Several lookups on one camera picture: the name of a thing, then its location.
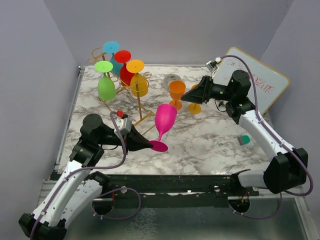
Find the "pink wine glass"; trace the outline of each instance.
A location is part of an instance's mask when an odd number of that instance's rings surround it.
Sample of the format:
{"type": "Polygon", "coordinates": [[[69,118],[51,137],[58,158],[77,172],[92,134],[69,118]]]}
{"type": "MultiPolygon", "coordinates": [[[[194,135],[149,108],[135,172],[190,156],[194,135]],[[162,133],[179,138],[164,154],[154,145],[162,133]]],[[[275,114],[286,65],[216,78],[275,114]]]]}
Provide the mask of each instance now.
{"type": "Polygon", "coordinates": [[[159,139],[149,142],[153,145],[152,150],[157,152],[166,152],[168,150],[168,146],[161,141],[161,138],[174,126],[177,113],[177,109],[170,104],[161,104],[158,106],[154,121],[155,127],[159,132],[159,139]]]}

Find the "yellow whiteboard border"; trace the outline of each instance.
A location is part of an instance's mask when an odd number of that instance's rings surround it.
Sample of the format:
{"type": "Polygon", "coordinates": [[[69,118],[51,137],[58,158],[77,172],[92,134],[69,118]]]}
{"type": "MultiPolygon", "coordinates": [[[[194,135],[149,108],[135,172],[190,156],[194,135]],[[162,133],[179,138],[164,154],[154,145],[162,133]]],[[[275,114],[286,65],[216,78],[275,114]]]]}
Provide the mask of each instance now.
{"type": "Polygon", "coordinates": [[[266,108],[266,110],[265,110],[264,112],[262,112],[262,114],[265,114],[265,113],[268,111],[268,109],[271,107],[271,105],[274,104],[274,102],[278,99],[278,97],[284,92],[284,90],[287,89],[287,87],[288,87],[289,84],[290,84],[290,79],[289,79],[287,76],[283,75],[282,73],[278,72],[277,70],[273,69],[272,67],[268,66],[267,64],[263,63],[262,61],[259,61],[259,60],[256,59],[255,57],[253,57],[253,56],[249,55],[248,53],[242,51],[241,49],[237,48],[236,46],[230,47],[229,50],[226,52],[225,55],[228,55],[229,52],[230,52],[232,49],[238,50],[239,52],[243,53],[244,55],[247,55],[248,57],[254,59],[254,60],[257,61],[258,63],[264,65],[264,66],[267,67],[268,69],[274,71],[275,73],[281,75],[282,77],[284,77],[285,79],[288,80],[288,84],[284,87],[284,89],[278,94],[278,96],[276,96],[276,98],[275,98],[275,99],[272,101],[272,103],[266,108]]]}

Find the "whiteboard frame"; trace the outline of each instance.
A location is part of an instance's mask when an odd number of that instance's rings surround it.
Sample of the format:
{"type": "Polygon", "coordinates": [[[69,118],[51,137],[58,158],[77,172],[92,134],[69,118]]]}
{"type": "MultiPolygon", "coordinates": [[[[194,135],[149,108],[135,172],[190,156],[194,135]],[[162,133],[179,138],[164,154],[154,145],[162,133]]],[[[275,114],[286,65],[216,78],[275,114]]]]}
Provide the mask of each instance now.
{"type": "Polygon", "coordinates": [[[230,52],[232,49],[238,50],[239,52],[243,53],[244,55],[247,55],[248,57],[252,58],[253,60],[257,61],[258,63],[264,65],[264,66],[267,67],[268,69],[274,71],[275,73],[281,75],[282,77],[284,77],[285,79],[288,80],[288,83],[287,83],[287,85],[283,88],[283,90],[276,96],[276,98],[270,103],[270,105],[265,109],[265,111],[264,111],[264,112],[261,112],[261,114],[265,114],[265,113],[268,111],[268,109],[272,106],[272,104],[274,104],[274,102],[278,99],[278,97],[279,97],[279,96],[287,89],[287,87],[290,85],[290,79],[289,79],[287,76],[285,76],[285,75],[283,75],[282,73],[280,73],[280,72],[278,72],[277,70],[275,70],[274,68],[268,66],[267,64],[263,63],[262,61],[259,61],[259,60],[256,59],[255,57],[253,57],[253,56],[249,55],[248,53],[242,51],[241,49],[237,48],[236,46],[230,47],[230,48],[228,49],[228,51],[226,52],[225,55],[229,55],[229,52],[230,52]]]}

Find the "red object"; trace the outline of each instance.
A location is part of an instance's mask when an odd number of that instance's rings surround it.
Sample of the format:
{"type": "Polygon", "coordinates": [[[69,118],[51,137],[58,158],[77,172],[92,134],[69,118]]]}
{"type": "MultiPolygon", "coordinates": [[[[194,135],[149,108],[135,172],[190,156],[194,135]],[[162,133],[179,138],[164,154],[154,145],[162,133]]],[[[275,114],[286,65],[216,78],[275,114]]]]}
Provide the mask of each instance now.
{"type": "Polygon", "coordinates": [[[120,117],[120,118],[123,118],[124,117],[124,113],[122,112],[122,111],[117,111],[116,112],[116,115],[118,116],[118,117],[120,117]]]}
{"type": "Polygon", "coordinates": [[[132,72],[129,72],[127,70],[127,64],[124,63],[123,66],[120,69],[120,79],[122,80],[121,84],[123,86],[130,86],[131,83],[131,79],[133,78],[133,76],[135,75],[132,72]]]}
{"type": "Polygon", "coordinates": [[[131,59],[131,53],[127,50],[118,51],[114,55],[114,60],[118,63],[124,64],[131,59]]]}

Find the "blue disc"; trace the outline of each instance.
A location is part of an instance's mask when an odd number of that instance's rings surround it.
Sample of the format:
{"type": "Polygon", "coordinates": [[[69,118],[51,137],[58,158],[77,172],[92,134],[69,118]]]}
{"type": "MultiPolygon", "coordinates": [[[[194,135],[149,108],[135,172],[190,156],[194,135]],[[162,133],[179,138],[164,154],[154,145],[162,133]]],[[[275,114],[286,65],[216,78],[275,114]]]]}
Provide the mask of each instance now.
{"type": "Polygon", "coordinates": [[[108,41],[103,45],[102,50],[106,54],[114,54],[119,50],[119,43],[116,41],[108,41]]]}

